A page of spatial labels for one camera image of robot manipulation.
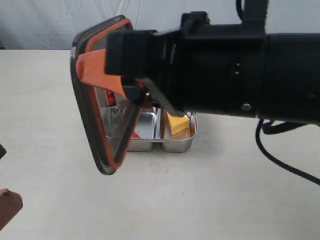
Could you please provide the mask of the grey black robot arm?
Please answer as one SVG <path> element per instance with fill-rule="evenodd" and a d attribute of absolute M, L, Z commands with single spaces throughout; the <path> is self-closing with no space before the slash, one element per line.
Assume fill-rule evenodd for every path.
<path fill-rule="evenodd" d="M 134 30 L 123 15 L 75 36 L 70 75 L 97 169 L 122 165 L 141 109 L 258 118 L 255 140 L 279 167 L 320 180 L 267 152 L 260 134 L 320 123 L 320 36 L 265 32 L 266 11 L 248 9 L 240 24 L 211 24 L 184 13 L 178 29 Z"/>

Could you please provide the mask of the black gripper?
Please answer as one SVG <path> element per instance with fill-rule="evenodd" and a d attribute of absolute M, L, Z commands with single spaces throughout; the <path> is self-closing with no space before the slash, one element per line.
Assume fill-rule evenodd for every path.
<path fill-rule="evenodd" d="M 104 71 L 134 79 L 172 115 L 199 112 L 255 118 L 266 55 L 265 15 L 211 25 L 205 12 L 182 16 L 178 29 L 113 31 Z"/>

